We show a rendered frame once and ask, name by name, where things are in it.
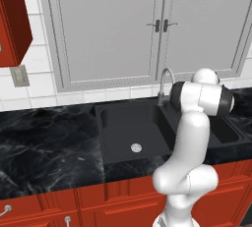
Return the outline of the grey window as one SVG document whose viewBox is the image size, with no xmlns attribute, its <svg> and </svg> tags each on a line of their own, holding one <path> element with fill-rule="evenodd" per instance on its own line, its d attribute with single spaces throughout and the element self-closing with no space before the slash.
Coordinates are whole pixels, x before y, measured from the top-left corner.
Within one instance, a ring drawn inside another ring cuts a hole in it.
<svg viewBox="0 0 252 227">
<path fill-rule="evenodd" d="M 41 0 L 58 91 L 156 85 L 211 68 L 239 76 L 252 0 Z M 163 32 L 163 22 L 170 26 Z M 160 20 L 159 32 L 152 26 Z"/>
</svg>

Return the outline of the grey wall socket plate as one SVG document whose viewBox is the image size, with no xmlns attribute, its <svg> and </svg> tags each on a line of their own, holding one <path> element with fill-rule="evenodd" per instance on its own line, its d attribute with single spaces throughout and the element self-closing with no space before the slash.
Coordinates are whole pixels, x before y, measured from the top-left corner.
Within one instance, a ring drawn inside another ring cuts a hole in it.
<svg viewBox="0 0 252 227">
<path fill-rule="evenodd" d="M 24 65 L 20 65 L 18 67 L 12 67 L 10 69 L 10 72 L 15 87 L 30 85 L 28 73 Z"/>
</svg>

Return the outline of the black double sink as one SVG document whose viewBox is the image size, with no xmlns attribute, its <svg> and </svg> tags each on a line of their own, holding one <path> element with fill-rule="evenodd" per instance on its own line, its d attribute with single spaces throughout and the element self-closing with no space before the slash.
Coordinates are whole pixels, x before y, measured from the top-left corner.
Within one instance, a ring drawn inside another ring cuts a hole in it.
<svg viewBox="0 0 252 227">
<path fill-rule="evenodd" d="M 172 153 L 181 114 L 169 103 L 137 99 L 94 109 L 105 164 Z"/>
</svg>

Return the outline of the red cupboard door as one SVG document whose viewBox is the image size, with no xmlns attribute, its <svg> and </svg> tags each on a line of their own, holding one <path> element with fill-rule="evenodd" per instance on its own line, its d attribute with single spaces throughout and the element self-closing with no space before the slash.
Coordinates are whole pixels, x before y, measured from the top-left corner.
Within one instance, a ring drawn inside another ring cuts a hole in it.
<svg viewBox="0 0 252 227">
<path fill-rule="evenodd" d="M 43 217 L 10 220 L 6 223 L 0 223 L 0 227 L 67 227 L 65 223 L 66 216 L 71 217 L 70 227 L 83 227 L 77 210 L 49 214 Z"/>
<path fill-rule="evenodd" d="M 83 208 L 83 227 L 153 227 L 164 205 L 165 196 L 150 196 Z"/>
<path fill-rule="evenodd" d="M 251 202 L 249 178 L 221 183 L 193 206 L 192 216 L 200 227 L 238 227 Z"/>
</svg>

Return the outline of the red false drawer front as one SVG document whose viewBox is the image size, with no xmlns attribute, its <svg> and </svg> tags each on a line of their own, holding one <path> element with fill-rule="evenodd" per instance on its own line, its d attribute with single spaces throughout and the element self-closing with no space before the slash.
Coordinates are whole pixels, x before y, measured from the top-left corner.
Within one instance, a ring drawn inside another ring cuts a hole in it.
<svg viewBox="0 0 252 227">
<path fill-rule="evenodd" d="M 100 204 L 114 199 L 155 193 L 152 176 L 80 187 L 78 196 L 87 204 Z"/>
<path fill-rule="evenodd" d="M 231 181 L 252 181 L 252 159 L 233 161 L 213 165 L 213 169 L 219 176 L 221 183 Z M 209 181 L 215 178 L 215 172 L 200 177 L 201 181 Z"/>
</svg>

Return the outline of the red wall cupboard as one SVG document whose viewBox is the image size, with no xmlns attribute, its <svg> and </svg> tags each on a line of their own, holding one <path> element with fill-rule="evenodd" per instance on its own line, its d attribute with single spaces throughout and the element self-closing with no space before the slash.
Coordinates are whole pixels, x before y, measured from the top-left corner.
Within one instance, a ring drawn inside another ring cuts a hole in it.
<svg viewBox="0 0 252 227">
<path fill-rule="evenodd" d="M 31 43 L 25 0 L 0 0 L 0 68 L 19 66 Z"/>
</svg>

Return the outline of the grey curved tap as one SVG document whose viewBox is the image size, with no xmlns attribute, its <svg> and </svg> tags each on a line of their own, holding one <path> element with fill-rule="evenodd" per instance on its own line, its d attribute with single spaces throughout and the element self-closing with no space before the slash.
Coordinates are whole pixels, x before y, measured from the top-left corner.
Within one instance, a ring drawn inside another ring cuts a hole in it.
<svg viewBox="0 0 252 227">
<path fill-rule="evenodd" d="M 159 88 L 159 92 L 157 94 L 157 105 L 158 106 L 163 106 L 163 103 L 165 101 L 168 101 L 168 97 L 164 95 L 164 78 L 165 78 L 166 73 L 169 73 L 169 76 L 171 77 L 171 83 L 172 84 L 175 83 L 175 76 L 174 76 L 172 70 L 169 68 L 164 68 L 161 73 L 160 88 Z"/>
</svg>

